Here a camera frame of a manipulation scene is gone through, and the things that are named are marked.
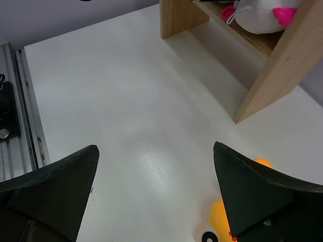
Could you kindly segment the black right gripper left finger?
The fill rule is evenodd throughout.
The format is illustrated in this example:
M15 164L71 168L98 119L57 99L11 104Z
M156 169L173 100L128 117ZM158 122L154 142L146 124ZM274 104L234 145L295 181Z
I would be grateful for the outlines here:
M98 160L89 145L1 182L1 241L76 241Z

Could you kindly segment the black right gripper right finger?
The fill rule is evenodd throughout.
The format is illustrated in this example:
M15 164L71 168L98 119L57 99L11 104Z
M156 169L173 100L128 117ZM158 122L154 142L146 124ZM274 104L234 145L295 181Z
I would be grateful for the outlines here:
M322 241L322 186L259 164L215 142L214 166L238 241Z

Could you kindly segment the orange plush toy polka-dot dress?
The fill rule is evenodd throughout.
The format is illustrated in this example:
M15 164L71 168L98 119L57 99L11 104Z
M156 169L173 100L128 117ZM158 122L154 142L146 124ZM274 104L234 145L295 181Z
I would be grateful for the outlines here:
M267 174L272 165L265 159L251 160L244 156L228 156L219 153L214 158L216 174L220 182L221 198L209 214L201 241L250 241L266 239L262 221L278 211L278 202L269 192L278 188L268 182Z

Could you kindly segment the white pink plush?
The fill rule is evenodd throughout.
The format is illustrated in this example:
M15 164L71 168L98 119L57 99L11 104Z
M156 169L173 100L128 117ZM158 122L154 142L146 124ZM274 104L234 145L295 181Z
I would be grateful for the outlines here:
M301 3L301 0L235 1L222 10L221 19L228 25L235 21L253 34L270 34L285 30Z

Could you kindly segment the wooden shelf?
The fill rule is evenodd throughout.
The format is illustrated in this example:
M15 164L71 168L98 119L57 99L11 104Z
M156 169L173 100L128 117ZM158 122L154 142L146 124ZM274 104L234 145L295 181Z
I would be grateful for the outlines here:
M239 122L289 94L322 58L322 1L303 1L281 34L261 37L221 19L216 2L159 1L160 36L168 38L210 19L265 62L233 121Z

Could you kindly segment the aluminium rail base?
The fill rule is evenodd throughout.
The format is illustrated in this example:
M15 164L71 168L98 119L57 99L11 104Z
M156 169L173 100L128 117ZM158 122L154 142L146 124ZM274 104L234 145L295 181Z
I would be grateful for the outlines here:
M1 141L1 181L50 163L39 109L24 49L1 44L1 74L13 84L21 134Z

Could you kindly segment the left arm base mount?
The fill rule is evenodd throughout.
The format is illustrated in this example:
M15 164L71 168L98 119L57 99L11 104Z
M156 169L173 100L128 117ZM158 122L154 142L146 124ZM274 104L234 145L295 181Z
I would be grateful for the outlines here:
M1 74L1 141L17 137L21 134L13 84L6 81Z

